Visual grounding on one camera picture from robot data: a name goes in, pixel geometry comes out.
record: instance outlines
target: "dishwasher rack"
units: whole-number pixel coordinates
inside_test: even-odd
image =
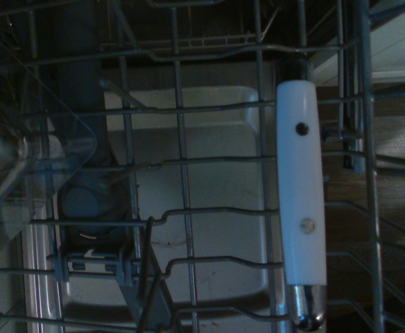
[[[55,6],[67,6],[70,3],[75,3],[77,1],[86,0],[59,0],[59,1],[47,1],[31,3],[27,6],[22,6],[13,9],[0,10],[0,17],[6,15],[15,15],[19,13],[28,13],[29,17],[33,15],[33,12],[43,8],[50,8]],[[326,206],[330,207],[350,207],[357,211],[367,214],[370,218],[370,240],[371,240],[371,261],[370,263],[365,262],[355,253],[348,252],[333,252],[328,253],[328,256],[343,256],[348,257],[349,260],[354,260],[359,264],[364,270],[366,270],[372,276],[372,294],[373,294],[373,309],[374,315],[371,318],[364,309],[352,299],[344,300],[330,300],[328,301],[328,306],[334,305],[348,305],[353,307],[356,312],[358,312],[366,323],[373,328],[374,332],[381,333],[385,332],[385,322],[391,322],[399,327],[405,328],[405,320],[398,318],[393,314],[389,314],[384,311],[384,295],[383,290],[389,290],[401,303],[405,305],[405,295],[393,284],[391,284],[386,278],[383,277],[383,271],[381,267],[381,240],[379,234],[380,224],[384,224],[389,228],[394,229],[397,232],[402,233],[405,236],[405,228],[396,224],[392,221],[383,219],[379,216],[378,202],[377,202],[377,175],[380,174],[395,174],[397,176],[405,176],[405,169],[394,169],[394,168],[382,168],[377,166],[377,162],[387,162],[390,164],[396,164],[405,168],[405,159],[398,157],[391,157],[385,155],[377,155],[374,147],[374,112],[373,103],[374,100],[381,99],[395,99],[401,96],[405,96],[405,89],[393,90],[385,89],[378,92],[372,91],[372,70],[371,70],[371,53],[370,53],[370,29],[379,26],[388,20],[395,18],[396,16],[405,12],[405,3],[390,10],[374,14],[369,9],[368,0],[358,0],[354,1],[354,15],[355,18],[351,19],[349,13],[343,10],[343,1],[337,0],[336,2],[336,16],[338,20],[338,31],[337,31],[337,43],[327,44],[323,46],[308,46],[307,45],[307,32],[306,32],[306,22],[305,22],[305,12],[304,12],[304,0],[298,0],[298,19],[300,27],[300,45],[297,47],[278,45],[278,44],[263,44],[262,39],[267,34],[267,31],[272,24],[276,14],[278,13],[279,7],[277,6],[273,15],[269,18],[264,30],[262,30],[261,25],[261,15],[260,15],[260,1],[253,0],[254,4],[254,17],[255,17],[255,33],[248,33],[245,35],[232,35],[223,37],[213,37],[212,40],[236,40],[239,42],[226,43],[223,47],[227,48],[226,51],[213,52],[210,46],[204,46],[204,39],[211,40],[211,37],[203,37],[196,39],[184,39],[180,40],[178,37],[178,17],[177,8],[181,7],[193,7],[193,6],[216,6],[217,4],[223,2],[223,0],[195,0],[195,1],[154,1],[146,0],[147,4],[152,8],[157,8],[158,10],[163,10],[166,14],[171,15],[172,22],[172,36],[167,42],[167,45],[171,44],[172,55],[162,55],[153,48],[148,48],[147,44],[138,42],[132,32],[128,20],[125,18],[124,13],[117,0],[109,0],[112,4],[112,10],[117,18],[117,23],[119,26],[119,40],[117,50],[107,50],[104,49],[99,53],[91,53],[84,55],[68,55],[60,56],[55,58],[35,58],[34,60],[29,60],[23,62],[23,65],[28,68],[49,65],[49,64],[59,64],[64,62],[73,62],[77,60],[90,60],[90,59],[108,59],[117,58],[119,59],[119,70],[122,74],[123,79],[122,87],[111,82],[104,82],[103,86],[107,90],[114,92],[119,95],[125,102],[123,108],[120,110],[103,110],[82,113],[81,117],[91,117],[100,115],[110,115],[110,114],[122,114],[124,116],[125,133],[128,138],[128,142],[131,142],[132,128],[130,115],[141,114],[141,113],[153,113],[153,114],[177,114],[178,117],[178,135],[179,135],[179,152],[180,159],[177,160],[167,160],[159,164],[135,164],[135,157],[133,155],[133,147],[131,144],[127,145],[127,156],[128,165],[127,166],[109,166],[109,167],[97,167],[88,168],[85,167],[86,171],[111,171],[116,172],[118,177],[124,178],[128,177],[130,180],[130,190],[131,197],[135,198],[132,200],[132,219],[128,221],[72,221],[72,220],[62,220],[54,219],[50,217],[48,219],[37,220],[34,219],[30,222],[32,225],[47,225],[50,228],[51,235],[51,246],[53,247],[53,255],[51,259],[53,260],[52,270],[37,270],[37,269],[25,269],[25,268],[0,268],[0,274],[21,274],[21,275],[47,275],[53,277],[56,282],[64,282],[69,279],[69,277],[81,277],[81,278],[102,278],[102,279],[117,279],[120,283],[126,282],[127,279],[131,279],[130,272],[127,270],[126,263],[123,256],[117,259],[109,259],[108,263],[115,264],[117,269],[115,273],[81,273],[77,271],[70,271],[68,267],[69,262],[84,264],[87,262],[86,258],[75,259],[74,257],[62,257],[60,255],[61,251],[57,249],[56,243],[56,232],[55,227],[62,227],[66,225],[107,225],[107,226],[125,226],[129,228],[134,228],[135,232],[135,246],[137,249],[137,260],[133,262],[135,270],[139,269],[139,274],[134,275],[136,280],[139,280],[139,295],[144,299],[145,303],[143,306],[143,311],[141,319],[139,321],[137,328],[132,327],[121,327],[116,325],[98,325],[91,323],[81,323],[76,321],[65,321],[62,319],[62,304],[57,304],[58,318],[48,319],[48,318],[33,318],[29,316],[14,316],[6,315],[0,313],[0,323],[4,321],[15,321],[24,323],[37,323],[37,324],[47,324],[55,325],[58,327],[77,327],[85,330],[98,330],[104,332],[163,332],[173,329],[173,324],[171,327],[159,327],[157,331],[150,331],[145,329],[146,321],[149,316],[150,307],[153,303],[153,296],[156,288],[161,281],[165,280],[171,274],[171,269],[173,266],[178,264],[187,264],[189,266],[189,280],[191,283],[191,307],[179,308],[175,310],[172,318],[177,318],[179,314],[187,312],[192,315],[192,326],[193,332],[199,332],[198,329],[198,314],[204,311],[235,311],[244,316],[249,316],[256,321],[266,321],[272,323],[272,332],[277,331],[276,323],[278,321],[288,320],[287,315],[279,316],[277,315],[276,302],[275,302],[275,291],[273,290],[275,284],[270,283],[270,315],[262,316],[249,311],[246,311],[237,306],[229,307],[217,307],[217,306],[199,306],[198,305],[198,294],[196,290],[196,270],[195,265],[202,262],[234,262],[236,264],[245,265],[255,269],[267,270],[269,281],[274,280],[274,271],[282,267],[281,262],[274,262],[272,248],[275,244],[272,244],[271,235],[271,223],[270,217],[272,215],[278,214],[277,210],[272,210],[269,203],[269,186],[268,186],[268,168],[275,168],[276,156],[274,151],[269,151],[266,147],[266,133],[265,133],[265,120],[266,114],[264,109],[266,107],[275,107],[275,101],[265,100],[263,97],[263,52],[282,52],[282,53],[313,53],[313,52],[335,52],[338,54],[338,89],[339,96],[334,99],[319,100],[319,104],[335,104],[339,106],[338,113],[338,136],[340,138],[346,133],[346,128],[344,125],[344,117],[346,107],[349,105],[358,105],[359,112],[362,116],[361,126],[356,130],[363,130],[363,149],[356,147],[351,149],[343,149],[336,151],[323,151],[323,156],[347,156],[355,160],[364,159],[365,161],[365,177],[367,184],[367,195],[368,195],[368,208],[361,207],[353,202],[349,201],[334,201],[326,202]],[[30,25],[31,37],[36,38],[36,33],[34,31],[34,25]],[[352,30],[356,32],[354,36],[346,35],[345,31]],[[180,53],[183,44],[187,45],[187,49],[192,49],[192,41],[201,42],[200,48],[194,48],[196,52],[192,54]],[[239,103],[233,105],[217,105],[213,107],[185,107],[182,100],[182,73],[181,73],[181,62],[201,62],[205,60],[220,60],[229,59],[229,57],[239,55],[242,53],[254,53],[256,55],[256,66],[257,66],[257,86],[258,86],[258,101],[257,102],[247,102]],[[356,55],[354,59],[358,70],[350,71],[349,67],[346,67],[346,59],[350,58],[350,54]],[[127,64],[125,62],[126,58],[129,57],[148,57],[155,62],[173,64],[175,73],[175,96],[176,96],[176,108],[168,109],[157,109],[157,108],[147,108],[142,104],[139,104],[134,100],[128,93],[128,83],[127,83]],[[351,85],[351,82],[357,82],[356,90],[357,93],[346,90],[346,87]],[[253,157],[208,157],[208,158],[188,158],[186,152],[186,137],[184,128],[184,114],[194,113],[194,112],[222,112],[226,110],[237,110],[241,108],[258,108],[259,109],[259,124],[260,124],[260,143],[261,143],[261,155]],[[53,116],[53,114],[40,113],[32,114],[28,117],[35,119],[43,119],[45,117]],[[262,182],[263,182],[263,195],[264,195],[264,209],[263,210],[245,210],[241,208],[233,207],[207,207],[207,208],[191,208],[190,206],[190,193],[189,193],[189,179],[187,165],[195,163],[217,163],[217,162],[251,162],[259,163],[261,165],[262,172]],[[136,200],[136,177],[135,173],[141,169],[155,169],[166,165],[179,165],[181,167],[182,175],[182,197],[184,201],[183,209],[176,209],[167,211],[164,213],[162,218],[154,219],[150,218],[148,220],[141,220],[137,216],[137,200]],[[220,257],[197,257],[193,248],[193,235],[192,235],[192,222],[191,216],[193,214],[213,214],[220,212],[231,212],[235,214],[249,214],[253,216],[264,216],[265,226],[266,226],[266,248],[267,248],[267,258],[266,263],[259,262],[249,262],[244,259],[229,256]],[[155,276],[148,275],[148,265],[147,258],[149,256],[148,249],[149,246],[146,244],[150,243],[151,230],[156,225],[162,225],[167,222],[167,218],[173,215],[182,215],[185,222],[185,230],[187,236],[187,257],[176,258],[169,262],[165,272],[158,272]],[[153,279],[153,287],[147,290],[146,282]]]

